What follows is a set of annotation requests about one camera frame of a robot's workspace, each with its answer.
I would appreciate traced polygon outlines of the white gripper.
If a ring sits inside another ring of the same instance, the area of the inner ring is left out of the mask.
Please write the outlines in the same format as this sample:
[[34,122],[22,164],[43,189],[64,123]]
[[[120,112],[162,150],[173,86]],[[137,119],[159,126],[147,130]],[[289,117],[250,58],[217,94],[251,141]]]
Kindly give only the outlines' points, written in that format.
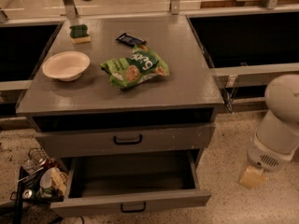
[[295,151],[296,148],[287,154],[274,151],[266,147],[254,134],[247,146],[247,159],[251,165],[247,165],[240,172],[239,184],[247,189],[260,187],[267,180],[263,169],[268,172],[281,170],[292,160]]

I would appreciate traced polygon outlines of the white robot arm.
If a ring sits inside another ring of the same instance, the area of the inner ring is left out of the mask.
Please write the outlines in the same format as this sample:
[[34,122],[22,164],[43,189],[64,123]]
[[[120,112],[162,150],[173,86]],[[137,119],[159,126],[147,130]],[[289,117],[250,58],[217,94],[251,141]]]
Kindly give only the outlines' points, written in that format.
[[274,78],[266,87],[268,111],[247,145],[248,163],[239,184],[247,189],[261,186],[265,172],[281,170],[299,148],[299,75]]

